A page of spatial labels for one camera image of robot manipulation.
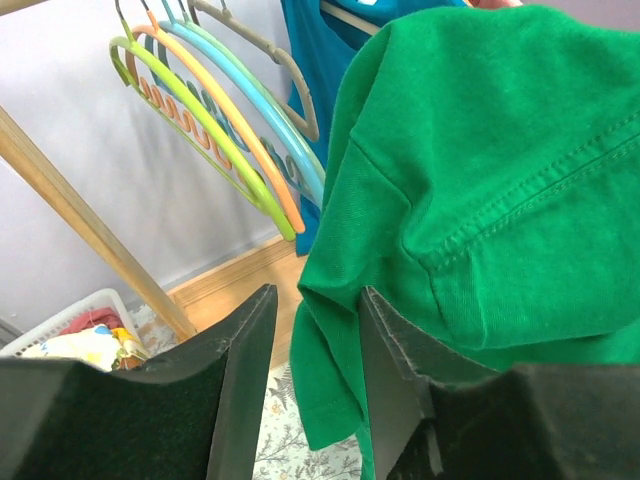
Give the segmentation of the green t shirt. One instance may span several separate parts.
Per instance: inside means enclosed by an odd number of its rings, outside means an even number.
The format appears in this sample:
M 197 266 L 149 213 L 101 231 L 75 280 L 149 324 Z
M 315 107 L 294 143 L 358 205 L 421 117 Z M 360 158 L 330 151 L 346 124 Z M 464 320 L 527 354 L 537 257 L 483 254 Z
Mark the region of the green t shirt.
M 339 87 L 290 365 L 309 446 L 375 475 L 371 286 L 504 371 L 639 359 L 639 36 L 528 5 L 387 23 Z

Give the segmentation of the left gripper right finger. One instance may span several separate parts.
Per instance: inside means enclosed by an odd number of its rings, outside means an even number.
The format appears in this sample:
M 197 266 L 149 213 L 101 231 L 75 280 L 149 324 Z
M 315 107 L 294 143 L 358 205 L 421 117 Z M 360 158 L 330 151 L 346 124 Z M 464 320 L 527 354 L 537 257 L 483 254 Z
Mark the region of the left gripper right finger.
M 487 368 L 371 287 L 358 306 L 380 479 L 635 479 L 635 365 Z

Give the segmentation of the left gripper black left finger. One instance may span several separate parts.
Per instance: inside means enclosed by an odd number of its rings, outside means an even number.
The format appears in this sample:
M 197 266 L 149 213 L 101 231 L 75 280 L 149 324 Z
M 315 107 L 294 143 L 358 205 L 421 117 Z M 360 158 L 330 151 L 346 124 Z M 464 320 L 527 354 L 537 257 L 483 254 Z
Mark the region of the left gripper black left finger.
M 131 370 L 1 362 L 5 479 L 248 479 L 278 310 L 257 289 L 224 320 Z

